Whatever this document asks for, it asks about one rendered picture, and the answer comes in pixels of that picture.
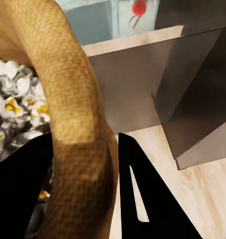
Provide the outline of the popcorn bag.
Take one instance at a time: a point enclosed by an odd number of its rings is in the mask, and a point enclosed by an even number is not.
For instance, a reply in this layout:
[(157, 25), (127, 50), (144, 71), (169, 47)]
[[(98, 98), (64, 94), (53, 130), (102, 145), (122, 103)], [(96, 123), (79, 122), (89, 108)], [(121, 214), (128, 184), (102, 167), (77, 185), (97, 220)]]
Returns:
[(29, 239), (110, 239), (118, 138), (106, 122), (93, 66), (60, 5), (0, 0), (0, 60), (40, 79), (51, 121), (51, 196)]

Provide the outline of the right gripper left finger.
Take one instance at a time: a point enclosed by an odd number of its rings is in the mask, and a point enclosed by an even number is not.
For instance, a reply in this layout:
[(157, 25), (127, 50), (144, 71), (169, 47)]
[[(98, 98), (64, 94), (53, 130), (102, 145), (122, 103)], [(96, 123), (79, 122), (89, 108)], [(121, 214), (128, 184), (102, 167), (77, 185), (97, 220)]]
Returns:
[(0, 239), (24, 239), (53, 157), (49, 132), (0, 161)]

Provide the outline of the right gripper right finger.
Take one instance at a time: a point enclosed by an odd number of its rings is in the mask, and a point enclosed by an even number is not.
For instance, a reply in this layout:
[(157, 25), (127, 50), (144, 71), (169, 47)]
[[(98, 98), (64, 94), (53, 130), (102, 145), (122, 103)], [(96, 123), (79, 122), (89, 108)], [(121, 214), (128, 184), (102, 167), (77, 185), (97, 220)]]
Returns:
[[(202, 239), (138, 142), (117, 138), (122, 239)], [(130, 166), (149, 222), (138, 219)]]

